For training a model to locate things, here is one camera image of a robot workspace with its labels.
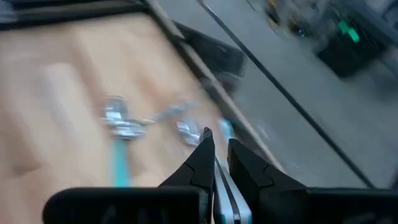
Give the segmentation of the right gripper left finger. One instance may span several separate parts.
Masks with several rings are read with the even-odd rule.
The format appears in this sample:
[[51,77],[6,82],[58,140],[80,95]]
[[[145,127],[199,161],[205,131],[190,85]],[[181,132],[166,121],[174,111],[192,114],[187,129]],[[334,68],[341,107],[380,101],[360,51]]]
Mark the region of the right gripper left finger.
[[210,128],[186,161],[157,187],[75,187],[43,209],[44,224],[211,224],[215,144]]

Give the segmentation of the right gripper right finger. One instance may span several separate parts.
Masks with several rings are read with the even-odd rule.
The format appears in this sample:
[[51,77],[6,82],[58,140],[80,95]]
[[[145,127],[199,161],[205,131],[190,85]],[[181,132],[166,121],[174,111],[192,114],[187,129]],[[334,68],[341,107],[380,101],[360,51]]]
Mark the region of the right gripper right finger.
[[237,139],[228,166],[253,224],[398,224],[398,190],[307,187]]

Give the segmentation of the teal striped handle spoon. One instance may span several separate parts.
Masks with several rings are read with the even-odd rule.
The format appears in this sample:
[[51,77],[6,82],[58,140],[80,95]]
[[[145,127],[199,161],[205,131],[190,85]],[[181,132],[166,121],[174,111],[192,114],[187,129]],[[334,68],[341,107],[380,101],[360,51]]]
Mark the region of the teal striped handle spoon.
[[213,219],[215,224],[252,224],[252,211],[218,156],[215,157]]
[[[234,138],[234,130],[230,122],[224,118],[218,120],[220,131],[223,135],[225,142]],[[182,138],[183,142],[189,146],[197,147],[201,142],[203,131],[199,130],[197,123],[188,117],[180,119],[176,122],[177,131]]]
[[103,110],[102,120],[111,128],[114,136],[120,139],[134,139],[146,134],[145,127],[162,120],[177,116],[197,105],[194,101],[179,103],[148,118],[137,120],[130,119],[127,106],[123,98],[109,98]]

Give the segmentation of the black equipment with green light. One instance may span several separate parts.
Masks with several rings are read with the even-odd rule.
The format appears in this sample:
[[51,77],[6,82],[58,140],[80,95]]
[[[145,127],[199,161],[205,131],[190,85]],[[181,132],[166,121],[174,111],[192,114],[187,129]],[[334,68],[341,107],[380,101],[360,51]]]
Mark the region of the black equipment with green light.
[[364,68],[385,52],[387,45],[377,40],[353,20],[340,20],[336,33],[317,57],[337,76],[345,78]]

